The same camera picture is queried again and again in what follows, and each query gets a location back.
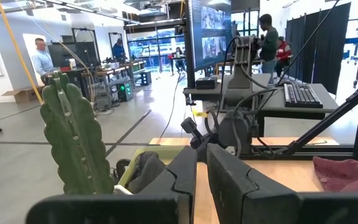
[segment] video feed on screen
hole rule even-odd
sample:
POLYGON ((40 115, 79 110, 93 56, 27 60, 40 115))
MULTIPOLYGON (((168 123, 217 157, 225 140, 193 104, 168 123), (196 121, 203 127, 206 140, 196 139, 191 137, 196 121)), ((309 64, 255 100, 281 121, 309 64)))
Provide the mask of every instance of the video feed on screen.
POLYGON ((223 30, 225 12, 203 6, 201 9, 201 28, 223 30))
POLYGON ((203 59, 215 58, 226 50, 225 37, 205 37, 203 41, 203 59))

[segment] floor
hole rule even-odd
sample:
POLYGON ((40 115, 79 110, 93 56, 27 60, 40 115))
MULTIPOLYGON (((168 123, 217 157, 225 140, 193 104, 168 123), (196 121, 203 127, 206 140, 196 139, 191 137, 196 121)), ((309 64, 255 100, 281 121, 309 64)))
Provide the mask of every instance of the floor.
MULTIPOLYGON (((354 91, 353 75, 349 74, 340 81, 345 87, 338 93, 338 102, 343 102, 350 91, 354 91)), ((211 106, 210 103, 197 102, 193 108, 186 107, 181 93, 186 79, 180 82, 174 94, 178 75, 171 77, 170 73, 163 73, 158 77, 158 80, 153 79, 152 85, 134 90, 134 99, 121 103, 113 114, 98 117, 111 167, 115 167, 119 159, 130 159, 152 138, 160 137, 171 111, 170 125, 163 136, 191 137, 181 130, 180 123, 192 116, 191 109, 202 111, 211 106)), ((200 131, 205 133, 203 118, 195 119, 200 131)), ((342 117, 321 136, 331 136, 341 144, 352 144, 357 122, 358 108, 342 117)), ((316 123, 305 119, 268 118, 265 135, 300 136, 316 123)), ((25 105, 0 104, 0 126, 4 130, 0 133, 0 224, 24 223, 29 208, 45 197, 62 194, 63 184, 43 134, 44 122, 36 101, 25 105)))

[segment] yellow pipe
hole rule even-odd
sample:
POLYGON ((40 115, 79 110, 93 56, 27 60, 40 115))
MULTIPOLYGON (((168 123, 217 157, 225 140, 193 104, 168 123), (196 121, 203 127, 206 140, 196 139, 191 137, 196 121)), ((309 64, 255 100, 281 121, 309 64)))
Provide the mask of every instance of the yellow pipe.
POLYGON ((2 4, 1 4, 1 0, 0 0, 0 12, 1 12, 1 15, 2 15, 2 19, 4 20, 4 23, 5 23, 5 26, 6 26, 6 29, 9 33, 9 35, 11 36, 11 39, 12 39, 12 42, 13 42, 13 45, 15 46, 15 50, 16 50, 16 53, 17 53, 17 56, 19 56, 19 59, 20 59, 20 62, 24 68, 24 71, 25 71, 25 74, 27 75, 27 78, 29 79, 30 83, 31 83, 31 86, 35 92, 35 94, 37 95, 37 98, 38 98, 38 101, 40 101, 40 104, 42 104, 42 99, 41 99, 41 96, 38 92, 38 89, 37 87, 35 86, 34 84, 34 81, 33 79, 31 78, 31 75, 30 75, 30 72, 29 70, 27 69, 25 63, 24 63, 24 60, 23 60, 23 56, 20 52, 20 48, 19 46, 17 45, 17 42, 16 42, 16 39, 15 37, 13 36, 13 32, 12 32, 12 29, 7 21, 7 18, 6 18, 6 15, 5 15, 5 12, 4 12, 4 8, 2 7, 2 4))

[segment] person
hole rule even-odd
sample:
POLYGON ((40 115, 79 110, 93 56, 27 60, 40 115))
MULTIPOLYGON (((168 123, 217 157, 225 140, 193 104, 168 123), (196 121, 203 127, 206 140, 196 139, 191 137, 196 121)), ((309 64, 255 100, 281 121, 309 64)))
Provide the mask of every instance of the person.
POLYGON ((291 53, 290 46, 284 41, 284 37, 279 37, 277 41, 277 64, 275 67, 275 71, 277 72, 277 76, 280 78, 281 73, 283 72, 284 66, 288 66, 290 64, 290 58, 289 56, 291 53))
POLYGON ((45 41, 41 38, 35 39, 35 46, 37 50, 35 55, 32 56, 35 71, 41 76, 41 80, 45 85, 49 83, 49 77, 52 76, 52 72, 55 70, 52 63, 52 58, 45 50, 45 41))
POLYGON ((259 54, 260 59, 262 59, 262 73, 270 74, 269 84, 272 84, 273 72, 276 66, 278 32, 272 26, 272 16, 270 14, 261 16, 259 25, 263 31, 267 31, 265 39, 259 41, 259 45, 262 47, 262 51, 259 54))
MULTIPOLYGON (((180 47, 177 47, 177 51, 174 53, 174 54, 175 54, 174 57, 176 57, 176 54, 177 54, 177 53, 179 53, 180 56, 183 55, 183 52, 181 51, 180 47)), ((181 58, 176 59, 175 66, 176 66, 176 68, 178 69, 178 73, 180 73, 180 67, 181 67, 182 69, 185 69, 185 68, 184 68, 183 59, 181 59, 181 58)))
POLYGON ((118 38, 116 44, 112 47, 112 55, 118 61, 125 59, 125 50, 121 38, 118 38))

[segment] black keyboard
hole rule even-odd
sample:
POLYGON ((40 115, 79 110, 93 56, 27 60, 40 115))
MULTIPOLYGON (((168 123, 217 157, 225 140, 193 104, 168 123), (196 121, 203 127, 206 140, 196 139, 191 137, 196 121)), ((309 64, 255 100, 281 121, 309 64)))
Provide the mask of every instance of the black keyboard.
POLYGON ((323 108, 309 84, 284 84, 285 107, 323 108))

